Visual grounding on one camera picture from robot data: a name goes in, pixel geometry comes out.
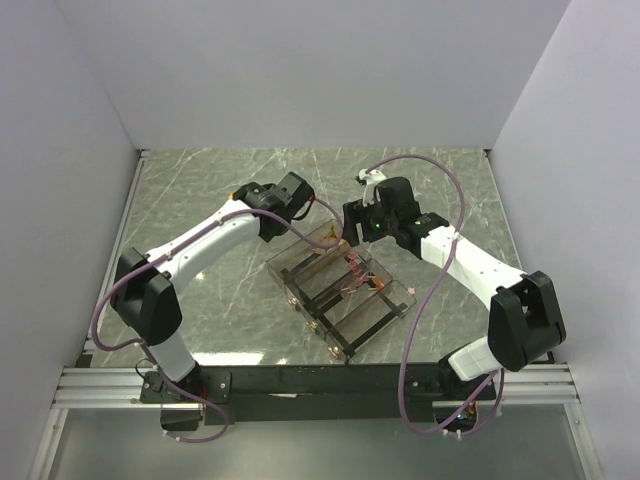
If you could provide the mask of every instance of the clear plastic container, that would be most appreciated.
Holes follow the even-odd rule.
[[[311,233],[320,244],[335,242],[339,227],[327,222]],[[292,308],[309,329],[348,363],[355,354],[415,304],[415,298],[361,246],[342,240],[334,248],[302,240],[267,262]]]

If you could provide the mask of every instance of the cable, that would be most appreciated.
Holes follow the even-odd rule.
[[[323,207],[325,207],[327,210],[329,210],[331,212],[331,214],[335,217],[335,219],[336,219],[336,221],[338,223],[338,226],[340,228],[340,233],[339,233],[339,235],[337,235],[337,238],[336,238],[335,242],[330,243],[330,244],[320,244],[320,243],[314,242],[313,240],[307,238],[303,233],[301,233],[296,227],[291,225],[289,222],[287,222],[283,218],[280,218],[275,213],[269,212],[267,210],[260,210],[260,209],[256,209],[256,208],[247,208],[247,209],[244,209],[244,210],[238,210],[236,212],[232,212],[232,213],[229,213],[227,215],[224,215],[220,220],[216,220],[216,221],[212,222],[211,224],[207,225],[202,230],[194,233],[191,237],[185,239],[178,246],[174,247],[173,250],[171,250],[170,252],[167,252],[167,253],[165,253],[163,255],[160,255],[158,258],[146,263],[145,265],[143,265],[142,267],[140,267],[140,268],[138,268],[136,270],[133,270],[133,271],[129,272],[124,277],[122,277],[120,280],[115,282],[111,286],[111,288],[109,288],[105,292],[104,296],[98,301],[98,303],[96,305],[96,308],[94,309],[93,314],[91,316],[90,331],[91,331],[91,339],[93,340],[93,343],[95,343],[95,345],[100,350],[104,350],[104,351],[107,351],[107,352],[115,352],[115,351],[120,350],[120,349],[122,349],[122,348],[124,348],[126,346],[129,346],[129,345],[135,345],[135,344],[140,345],[140,347],[145,352],[145,354],[147,355],[149,360],[151,362],[153,362],[154,365],[157,366],[157,362],[155,361],[155,358],[153,357],[153,355],[151,354],[151,351],[147,348],[147,346],[145,345],[144,341],[141,338],[134,338],[134,339],[131,339],[131,340],[127,340],[127,341],[119,343],[117,345],[107,345],[107,344],[103,343],[102,340],[100,340],[100,336],[98,334],[98,321],[100,320],[100,315],[102,315],[102,311],[106,307],[106,305],[109,302],[109,300],[115,295],[115,293],[120,288],[122,288],[127,282],[129,282],[132,279],[138,277],[139,275],[143,274],[144,272],[156,267],[157,265],[167,261],[169,259],[169,256],[174,256],[174,255],[180,253],[182,250],[184,250],[185,248],[187,248],[188,246],[190,246],[194,242],[198,241],[200,238],[202,238],[203,236],[205,236],[206,234],[208,234],[212,230],[216,229],[217,227],[219,227],[220,225],[224,224],[228,220],[230,220],[230,219],[232,219],[234,217],[240,216],[240,215],[252,214],[252,215],[261,215],[261,216],[269,217],[269,218],[277,221],[278,223],[284,225],[285,227],[287,227],[287,229],[291,230],[291,232],[293,232],[294,235],[299,237],[301,240],[307,242],[309,245],[311,245],[314,248],[323,248],[323,249],[333,248],[333,247],[337,246],[340,243],[340,239],[342,238],[342,231],[344,230],[344,225],[342,223],[342,219],[340,218],[340,214],[331,205],[329,205],[327,202],[325,202],[324,200],[321,200],[319,198],[316,198],[315,201],[318,202]],[[204,398],[200,398],[200,397],[197,397],[195,395],[192,395],[191,393],[181,389],[180,387],[178,387],[175,383],[173,383],[171,381],[171,379],[162,371],[162,369],[160,367],[158,367],[158,373],[162,377],[162,380],[165,382],[165,384],[167,386],[169,386],[169,388],[171,388],[175,392],[179,393],[180,395],[184,396],[185,398],[189,398],[190,400],[193,400],[195,402],[198,402],[198,403],[206,405],[206,406],[208,406],[210,408],[213,408],[215,411],[217,411],[224,418],[224,421],[225,421],[225,424],[222,427],[222,429],[220,429],[220,431],[218,433],[216,433],[215,435],[212,435],[210,437],[199,438],[199,439],[182,438],[182,437],[178,437],[175,434],[168,433],[169,436],[171,436],[172,438],[176,438],[177,440],[185,442],[185,443],[204,443],[204,442],[209,442],[211,440],[215,440],[216,438],[219,438],[220,436],[222,436],[224,434],[224,432],[227,431],[227,429],[229,428],[230,420],[229,420],[229,416],[227,415],[227,413],[222,408],[220,408],[215,403],[212,403],[212,402],[210,402],[210,401],[208,401],[208,400],[206,400]]]
[[[407,415],[407,409],[405,406],[405,398],[404,398],[404,382],[405,382],[405,378],[407,375],[407,364],[409,363],[409,351],[411,350],[411,343],[413,342],[413,337],[416,333],[416,329],[418,327],[418,321],[420,320],[420,317],[422,316],[422,312],[424,311],[425,307],[427,306],[427,304],[429,303],[429,300],[431,300],[431,297],[433,296],[433,293],[436,291],[436,289],[438,288],[438,286],[440,285],[440,283],[442,282],[442,280],[444,279],[445,275],[447,274],[447,270],[449,270],[449,267],[451,266],[451,264],[453,263],[453,260],[456,256],[456,249],[458,246],[458,232],[460,232],[460,229],[462,228],[462,223],[464,222],[464,216],[466,213],[466,206],[465,206],[465,201],[464,201],[464,192],[462,191],[462,185],[460,185],[460,181],[456,178],[456,176],[451,172],[451,170],[449,170],[447,167],[445,167],[443,164],[441,164],[440,162],[437,162],[435,160],[433,160],[432,158],[429,158],[427,156],[424,155],[417,155],[414,153],[408,153],[408,154],[401,154],[401,155],[395,155],[393,157],[389,157],[389,158],[385,158],[383,160],[381,160],[380,162],[376,163],[375,165],[373,165],[372,167],[369,167],[366,170],[366,173],[371,172],[371,170],[374,170],[376,168],[381,167],[382,165],[392,162],[394,160],[399,160],[401,158],[415,158],[418,160],[423,160],[425,162],[429,162],[432,165],[435,165],[436,167],[438,167],[440,170],[442,170],[453,182],[453,184],[456,187],[456,190],[458,191],[458,196],[460,198],[460,215],[458,216],[458,220],[456,221],[455,224],[455,233],[453,236],[453,241],[451,242],[451,250],[449,251],[449,256],[447,257],[447,261],[445,262],[445,264],[442,267],[442,270],[440,270],[440,272],[438,273],[438,276],[436,277],[435,281],[433,282],[433,284],[431,285],[431,287],[429,288],[429,290],[427,291],[426,295],[424,296],[424,299],[422,300],[422,302],[420,303],[420,305],[418,306],[418,310],[416,311],[416,315],[413,319],[413,322],[411,323],[411,327],[409,329],[409,335],[407,337],[407,341],[405,343],[404,346],[404,350],[402,351],[402,361],[400,362],[400,374],[398,375],[398,407],[400,409],[400,415],[402,416],[402,419],[404,420],[404,422],[407,424],[407,426],[409,427],[409,429],[415,433],[420,433],[423,435],[427,435],[427,434],[431,434],[431,433],[436,433],[442,429],[444,429],[447,425],[449,425],[451,422],[453,422],[453,420],[456,418],[456,416],[462,412],[465,408],[467,408],[471,402],[473,402],[475,400],[475,398],[480,394],[480,392],[482,391],[482,388],[484,388],[485,386],[487,386],[489,384],[489,382],[491,381],[491,379],[498,373],[498,372],[493,372],[491,374],[489,374],[489,376],[487,376],[487,378],[480,384],[480,387],[478,387],[476,390],[473,391],[473,393],[469,396],[469,398],[462,404],[462,406],[456,410],[456,412],[451,415],[449,418],[447,418],[444,422],[436,425],[435,427],[432,428],[427,428],[427,429],[423,429],[420,428],[416,425],[414,425],[413,423],[411,423],[411,420],[409,419],[409,416]],[[498,396],[498,400],[496,401],[496,410],[497,410],[497,405],[500,402],[500,396]]]
[[[493,407],[491,408],[489,415],[487,415],[480,422],[479,425],[475,425],[471,430],[467,430],[466,432],[461,432],[460,435],[463,437],[466,437],[467,435],[474,434],[478,430],[480,430],[482,427],[484,427],[487,423],[489,423],[489,420],[495,417],[496,413],[498,412],[498,407],[500,406],[500,402],[502,401],[503,393],[504,393],[504,368],[500,369],[500,387],[498,388],[498,396],[496,397],[496,401],[493,403]]]
[[[133,369],[136,371],[136,373],[138,374],[138,376],[140,378],[144,379],[144,375],[142,375],[142,373],[140,373],[140,370],[138,369],[138,366],[142,363],[142,362],[151,362],[151,360],[149,360],[148,358],[141,358],[140,360],[138,360],[136,362],[136,364],[134,365]]]

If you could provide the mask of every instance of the glass panel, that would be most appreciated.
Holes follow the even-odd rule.
[[[562,405],[504,407],[461,442],[419,436],[389,419],[244,423],[210,444],[176,445],[162,437],[158,417],[72,410],[50,478],[584,479]]]

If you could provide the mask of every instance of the metal bracket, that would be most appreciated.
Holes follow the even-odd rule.
[[[231,388],[231,373],[212,370],[200,376],[206,389],[207,400],[212,403],[223,404],[229,400]],[[148,371],[144,376],[144,383],[140,392],[140,403],[189,403],[173,390],[166,387],[162,378],[155,370]]]

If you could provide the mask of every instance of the marble surface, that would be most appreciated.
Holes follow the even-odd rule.
[[[201,149],[151,151],[125,232],[125,245],[140,251],[162,245],[215,212],[229,193],[250,181],[277,183],[293,171],[309,181],[318,197],[341,211],[344,202],[362,195],[357,172],[383,157],[420,153],[444,163],[460,179],[466,195],[463,235],[499,260],[518,265],[489,163],[480,149],[309,148]],[[423,212],[435,211],[455,221],[455,188],[435,167],[400,160],[383,167],[388,177],[406,176]],[[330,218],[321,206],[300,222],[311,231]],[[265,261],[294,243],[284,235],[266,244],[241,245],[194,279],[181,296],[181,333],[202,364],[334,363],[327,345],[305,326],[265,269]],[[370,252],[394,277],[413,287],[420,299],[438,270],[395,246],[393,239],[370,245]],[[383,331],[355,363],[400,361],[415,306]],[[446,278],[425,310],[413,343],[412,361],[437,361],[456,347],[486,334],[488,314],[480,301]],[[109,309],[101,327],[105,342],[133,336]],[[142,358],[136,347],[97,352],[92,366],[132,366]]]

